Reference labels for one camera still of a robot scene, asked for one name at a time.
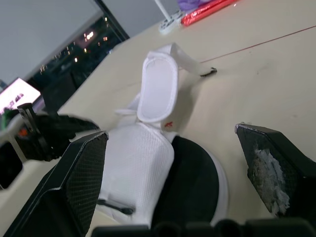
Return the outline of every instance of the white mesh fabric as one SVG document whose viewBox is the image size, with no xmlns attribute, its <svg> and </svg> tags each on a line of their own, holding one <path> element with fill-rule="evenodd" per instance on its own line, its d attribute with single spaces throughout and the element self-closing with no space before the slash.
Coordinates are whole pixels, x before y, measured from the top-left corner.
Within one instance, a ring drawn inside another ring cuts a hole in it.
<svg viewBox="0 0 316 237">
<path fill-rule="evenodd" d="M 122 224 L 150 226 L 173 159 L 172 145 L 156 128 L 135 123 L 110 131 L 99 198 L 135 208 L 135 212 L 127 216 L 98 208 Z"/>
</svg>

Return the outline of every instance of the white mesh strap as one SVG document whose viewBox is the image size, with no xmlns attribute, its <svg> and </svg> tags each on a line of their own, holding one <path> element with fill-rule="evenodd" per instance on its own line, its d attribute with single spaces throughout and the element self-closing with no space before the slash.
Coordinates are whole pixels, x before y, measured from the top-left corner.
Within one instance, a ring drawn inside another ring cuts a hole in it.
<svg viewBox="0 0 316 237">
<path fill-rule="evenodd" d="M 150 52 L 143 64 L 143 78 L 137 117 L 146 123 L 167 118 L 178 95 L 178 65 L 166 53 Z"/>
<path fill-rule="evenodd" d="M 213 70 L 213 68 L 209 68 L 191 58 L 176 43 L 163 46 L 159 48 L 156 52 L 169 54 L 176 61 L 179 67 L 192 74 L 204 76 L 211 73 L 211 71 Z"/>
<path fill-rule="evenodd" d="M 109 132 L 99 199 L 134 209 L 125 215 L 98 209 L 122 224 L 151 225 L 156 203 L 174 159 L 171 143 L 159 129 L 143 123 Z"/>
</svg>

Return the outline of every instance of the computer monitor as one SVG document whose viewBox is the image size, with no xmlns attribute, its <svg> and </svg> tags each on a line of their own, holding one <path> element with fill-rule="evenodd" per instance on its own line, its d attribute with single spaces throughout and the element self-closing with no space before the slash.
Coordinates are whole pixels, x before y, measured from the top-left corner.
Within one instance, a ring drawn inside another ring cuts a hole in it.
<svg viewBox="0 0 316 237">
<path fill-rule="evenodd" d="M 19 105 L 33 103 L 40 97 L 40 92 L 21 78 L 17 78 L 0 93 L 0 114 L 5 108 L 16 109 Z"/>
</svg>

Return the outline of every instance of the red package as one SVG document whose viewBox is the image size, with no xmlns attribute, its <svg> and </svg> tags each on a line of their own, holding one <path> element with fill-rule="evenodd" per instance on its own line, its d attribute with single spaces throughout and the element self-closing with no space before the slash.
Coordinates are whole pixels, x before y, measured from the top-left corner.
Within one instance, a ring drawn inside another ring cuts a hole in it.
<svg viewBox="0 0 316 237">
<path fill-rule="evenodd" d="M 228 6 L 235 2 L 237 0 L 214 0 L 210 3 L 207 3 L 201 7 L 199 7 L 197 10 L 191 12 L 190 14 L 186 15 L 181 19 L 181 24 L 185 26 L 189 26 L 192 23 L 199 21 L 203 19 L 206 16 L 209 16 L 210 14 L 213 14 L 214 12 L 224 8 L 225 6 Z"/>
</svg>

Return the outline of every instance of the black textured panel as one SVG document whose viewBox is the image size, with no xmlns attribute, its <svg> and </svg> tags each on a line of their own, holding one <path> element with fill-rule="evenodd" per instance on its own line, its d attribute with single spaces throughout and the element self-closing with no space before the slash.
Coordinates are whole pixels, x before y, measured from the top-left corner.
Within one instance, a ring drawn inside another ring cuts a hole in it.
<svg viewBox="0 0 316 237">
<path fill-rule="evenodd" d="M 102 183 L 107 136 L 96 139 L 82 148 L 66 183 L 68 203 L 83 233 L 89 230 Z"/>
<path fill-rule="evenodd" d="M 248 164 L 248 178 L 267 209 L 277 217 L 316 217 L 316 163 L 282 133 L 236 125 Z"/>
<path fill-rule="evenodd" d="M 251 130 L 245 130 L 244 134 L 250 141 L 255 141 L 245 153 L 248 178 L 270 213 L 286 215 L 298 185 L 298 171 L 270 145 L 265 135 Z"/>
</svg>

